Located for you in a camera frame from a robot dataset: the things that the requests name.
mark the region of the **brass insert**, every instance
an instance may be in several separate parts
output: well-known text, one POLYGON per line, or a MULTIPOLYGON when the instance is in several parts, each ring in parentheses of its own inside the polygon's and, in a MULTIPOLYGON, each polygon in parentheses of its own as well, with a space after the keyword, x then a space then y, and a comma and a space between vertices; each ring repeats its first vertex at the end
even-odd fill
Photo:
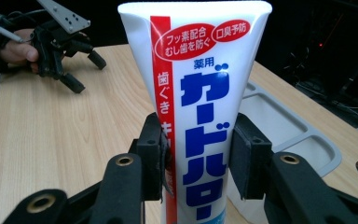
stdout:
POLYGON ((133 158, 130 156, 123 156, 116 160, 116 165, 127 166, 133 162, 133 158))
POLYGON ((292 155, 282 155, 281 161, 284 161, 286 163, 293 164, 293 165, 300 163, 300 160, 297 157, 292 156, 292 155))
POLYGON ((35 197, 27 206, 27 212, 29 213, 40 213, 50 208, 56 201, 54 195, 42 194, 35 197))

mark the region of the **light wood tabletop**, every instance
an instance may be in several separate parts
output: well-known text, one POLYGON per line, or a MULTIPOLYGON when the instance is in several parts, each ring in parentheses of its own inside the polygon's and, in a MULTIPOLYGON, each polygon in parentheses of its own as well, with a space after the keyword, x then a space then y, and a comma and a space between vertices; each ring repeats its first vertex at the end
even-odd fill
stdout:
MULTIPOLYGON (((86 89, 72 93, 60 81, 26 71, 0 81, 0 223, 25 197, 62 189, 68 197, 101 181, 107 162, 127 152, 154 112, 128 45, 64 58, 64 70, 86 89)), ((258 63, 251 80, 327 136, 342 162, 324 181, 358 197, 358 131, 258 63)), ((159 223, 160 202, 146 202, 146 223, 159 223)), ((246 223, 228 200, 226 223, 246 223)))

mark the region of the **person's arm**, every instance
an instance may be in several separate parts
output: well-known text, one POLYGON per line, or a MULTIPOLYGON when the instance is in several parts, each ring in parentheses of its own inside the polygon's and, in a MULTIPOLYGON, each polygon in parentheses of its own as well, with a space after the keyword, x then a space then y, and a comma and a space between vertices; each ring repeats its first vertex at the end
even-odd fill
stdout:
MULTIPOLYGON (((24 40, 30 39, 33 29, 22 29, 15 31, 14 34, 20 36, 24 40)), ((2 48, 0 48, 0 60, 4 63, 16 65, 26 65, 30 63, 34 73, 37 73, 37 59, 39 54, 31 45, 31 42, 18 43, 14 40, 8 40, 2 48)))
MULTIPOLYGON (((18 35, 24 40, 29 40, 30 35, 34 29, 23 29, 15 31, 14 34, 18 35)), ((17 43, 14 40, 9 40, 3 48, 0 49, 0 58, 6 63, 16 65, 26 65, 30 63, 31 69, 37 73, 37 59, 39 54, 37 49, 30 45, 30 41, 25 43, 17 43)))

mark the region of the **toothpaste tube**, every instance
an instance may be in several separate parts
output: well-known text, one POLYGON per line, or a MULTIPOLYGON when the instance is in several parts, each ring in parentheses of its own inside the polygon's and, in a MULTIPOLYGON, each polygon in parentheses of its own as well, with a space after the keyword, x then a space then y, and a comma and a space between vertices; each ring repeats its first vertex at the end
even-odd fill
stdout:
POLYGON ((231 135, 271 10, 263 1, 118 6, 172 153, 161 223, 224 223, 231 135))

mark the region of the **gray plastic tray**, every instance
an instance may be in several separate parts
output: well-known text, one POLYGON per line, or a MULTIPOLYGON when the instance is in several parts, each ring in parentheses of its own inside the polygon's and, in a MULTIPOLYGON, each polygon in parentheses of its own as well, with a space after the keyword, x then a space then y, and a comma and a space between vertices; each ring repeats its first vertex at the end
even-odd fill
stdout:
MULTIPOLYGON (((341 153, 329 139, 252 81, 247 84, 240 112, 271 141, 274 152, 296 153, 319 176, 327 175, 341 163, 341 153)), ((231 175, 227 196, 248 222, 268 223, 264 201, 242 201, 231 175)))

